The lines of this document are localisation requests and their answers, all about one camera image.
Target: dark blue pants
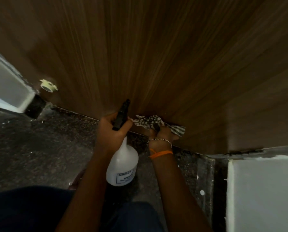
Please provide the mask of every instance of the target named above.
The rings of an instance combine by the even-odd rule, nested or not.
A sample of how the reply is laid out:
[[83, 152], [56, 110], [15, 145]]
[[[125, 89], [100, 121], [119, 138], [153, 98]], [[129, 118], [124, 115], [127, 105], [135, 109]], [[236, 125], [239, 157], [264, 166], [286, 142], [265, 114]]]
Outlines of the dark blue pants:
[[[0, 232], [54, 231], [73, 191], [32, 186], [0, 193]], [[163, 232], [154, 208], [144, 202], [126, 203], [102, 231]]]

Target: orange thread bracelet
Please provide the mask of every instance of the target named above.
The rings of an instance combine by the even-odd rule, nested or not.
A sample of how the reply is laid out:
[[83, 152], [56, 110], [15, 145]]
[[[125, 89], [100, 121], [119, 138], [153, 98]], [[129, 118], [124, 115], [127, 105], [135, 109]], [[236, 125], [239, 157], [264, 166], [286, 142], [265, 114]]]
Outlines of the orange thread bracelet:
[[172, 155], [173, 155], [173, 152], [172, 152], [172, 151], [155, 152], [155, 150], [152, 149], [152, 148], [150, 148], [149, 150], [153, 152], [153, 154], [152, 154], [151, 156], [149, 156], [150, 159], [154, 159], [154, 158], [157, 158], [157, 157], [159, 157], [159, 156], [166, 155], [166, 154], [172, 154]]

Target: dark speckled floor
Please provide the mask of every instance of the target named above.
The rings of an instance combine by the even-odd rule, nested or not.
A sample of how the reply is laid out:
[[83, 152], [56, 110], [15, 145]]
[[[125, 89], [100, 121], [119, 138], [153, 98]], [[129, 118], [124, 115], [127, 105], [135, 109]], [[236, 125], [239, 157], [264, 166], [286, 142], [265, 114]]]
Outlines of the dark speckled floor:
[[[37, 120], [0, 112], [0, 191], [30, 185], [66, 189], [93, 154], [97, 125], [97, 120], [59, 108], [45, 108]], [[137, 175], [124, 187], [109, 185], [104, 208], [146, 201], [165, 225], [146, 142], [147, 137], [128, 133], [128, 144], [139, 154]], [[215, 161], [180, 148], [174, 148], [174, 154], [190, 191], [211, 221]]]

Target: spray bottle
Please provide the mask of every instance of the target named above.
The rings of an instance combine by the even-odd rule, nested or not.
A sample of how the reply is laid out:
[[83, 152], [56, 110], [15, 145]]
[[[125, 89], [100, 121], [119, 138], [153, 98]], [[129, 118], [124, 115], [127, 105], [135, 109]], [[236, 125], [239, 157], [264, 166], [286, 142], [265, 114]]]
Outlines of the spray bottle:
[[[119, 109], [117, 118], [113, 124], [113, 130], [118, 131], [127, 121], [130, 100], [127, 99]], [[106, 180], [113, 186], [124, 186], [130, 183], [136, 172], [139, 156], [137, 151], [126, 144], [126, 137], [118, 151], [113, 155], [107, 168]]]

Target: wooden panel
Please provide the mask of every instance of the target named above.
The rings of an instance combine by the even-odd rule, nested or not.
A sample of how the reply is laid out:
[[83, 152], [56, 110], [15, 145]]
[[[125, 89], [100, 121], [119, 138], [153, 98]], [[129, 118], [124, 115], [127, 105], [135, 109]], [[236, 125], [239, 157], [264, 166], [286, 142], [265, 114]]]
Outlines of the wooden panel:
[[288, 0], [0, 0], [0, 52], [53, 104], [129, 98], [190, 150], [288, 145]]

